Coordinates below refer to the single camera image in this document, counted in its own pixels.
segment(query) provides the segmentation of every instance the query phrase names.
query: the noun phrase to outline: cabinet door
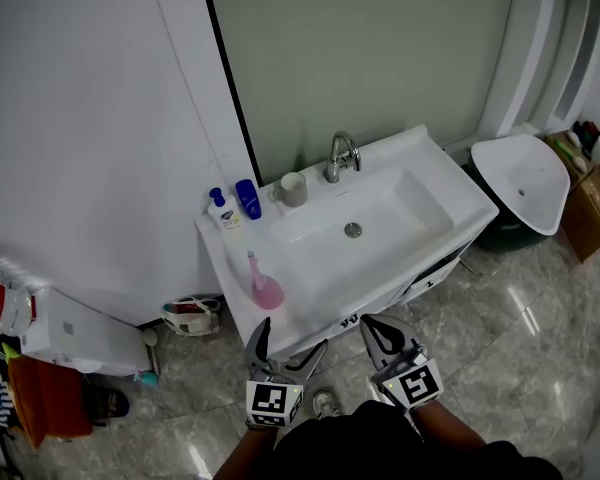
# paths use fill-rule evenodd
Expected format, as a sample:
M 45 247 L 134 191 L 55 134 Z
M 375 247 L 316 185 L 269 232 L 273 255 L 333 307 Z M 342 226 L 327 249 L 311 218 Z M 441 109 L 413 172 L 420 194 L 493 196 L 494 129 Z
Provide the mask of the cabinet door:
M 444 281 L 458 263 L 460 263 L 460 257 L 457 257 L 451 263 L 447 263 L 444 267 L 442 267 L 439 270 L 436 270 L 424 279 L 420 279 L 420 281 L 418 281 L 417 283 L 413 283 L 407 290 L 407 293 L 405 294 L 401 302 L 404 303 L 413 300 L 419 295 L 422 295 L 427 290 L 433 288 L 435 285 Z
M 400 287 L 394 288 L 382 297 L 378 297 L 373 302 L 362 306 L 354 313 L 351 313 L 350 315 L 341 318 L 333 325 L 333 329 L 331 331 L 332 335 L 335 336 L 336 334 L 346 331 L 347 329 L 355 327 L 360 322 L 360 317 L 362 315 L 365 315 L 367 313 L 379 313 L 383 309 L 386 309 L 392 304 L 395 304 L 395 302 L 401 297 L 402 292 L 404 291 L 406 286 L 409 286 L 409 283 L 404 283 L 400 285 Z

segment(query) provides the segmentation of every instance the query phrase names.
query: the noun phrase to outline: cardboard box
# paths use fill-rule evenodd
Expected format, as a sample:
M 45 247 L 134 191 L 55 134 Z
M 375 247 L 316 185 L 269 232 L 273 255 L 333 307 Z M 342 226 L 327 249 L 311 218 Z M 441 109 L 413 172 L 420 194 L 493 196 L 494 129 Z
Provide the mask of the cardboard box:
M 600 249 L 600 165 L 571 192 L 561 223 L 581 262 Z
M 576 169 L 575 165 L 569 160 L 569 157 L 562 151 L 558 146 L 556 146 L 556 140 L 559 140 L 564 144 L 574 157 L 580 157 L 584 160 L 587 166 L 587 172 L 581 173 L 578 169 Z M 547 135 L 544 139 L 547 145 L 553 150 L 553 152 L 558 155 L 558 158 L 562 160 L 562 163 L 567 168 L 567 172 L 569 173 L 569 179 L 571 180 L 571 187 L 569 188 L 569 192 L 573 192 L 583 180 L 586 179 L 587 176 L 591 174 L 594 168 L 593 162 L 587 160 L 587 158 L 582 154 L 582 151 L 578 150 L 571 142 L 569 141 L 569 137 L 567 137 L 566 132 L 558 132 Z

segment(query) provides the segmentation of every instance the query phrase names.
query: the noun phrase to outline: soap dispenser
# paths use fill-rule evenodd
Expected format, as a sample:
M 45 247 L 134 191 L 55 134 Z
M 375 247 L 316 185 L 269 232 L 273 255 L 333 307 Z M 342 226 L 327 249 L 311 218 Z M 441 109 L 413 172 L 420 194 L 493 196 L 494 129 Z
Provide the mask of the soap dispenser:
M 239 229 L 242 224 L 242 217 L 238 210 L 236 198 L 232 195 L 224 197 L 219 187 L 211 189 L 209 197 L 213 199 L 213 203 L 209 206 L 208 212 L 216 221 L 220 231 Z

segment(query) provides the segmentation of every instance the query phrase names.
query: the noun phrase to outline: pink bottle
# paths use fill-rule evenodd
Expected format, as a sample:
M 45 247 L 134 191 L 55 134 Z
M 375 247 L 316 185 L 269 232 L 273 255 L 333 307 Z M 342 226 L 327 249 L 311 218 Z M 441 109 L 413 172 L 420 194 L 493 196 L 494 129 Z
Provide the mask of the pink bottle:
M 253 282 L 251 283 L 251 293 L 253 300 L 262 309 L 276 309 L 284 300 L 282 286 L 275 279 L 265 276 L 258 268 L 258 259 L 253 251 L 249 251 L 249 266 Z

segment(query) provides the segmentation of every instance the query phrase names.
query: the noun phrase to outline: white pedestal sink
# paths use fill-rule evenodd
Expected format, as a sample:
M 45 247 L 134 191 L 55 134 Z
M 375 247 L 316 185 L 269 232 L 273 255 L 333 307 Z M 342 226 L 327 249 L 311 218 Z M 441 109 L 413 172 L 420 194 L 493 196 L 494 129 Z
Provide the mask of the white pedestal sink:
M 302 171 L 309 198 L 299 208 L 259 189 L 263 216 L 221 234 L 196 220 L 246 344 L 267 316 L 269 354 L 285 359 L 431 288 L 498 214 L 496 206 L 428 136 L 424 126 L 360 148 L 363 169 L 328 183 L 324 163 Z M 357 238 L 344 228 L 356 223 Z M 251 299 L 247 251 L 277 279 L 285 302 L 266 311 Z

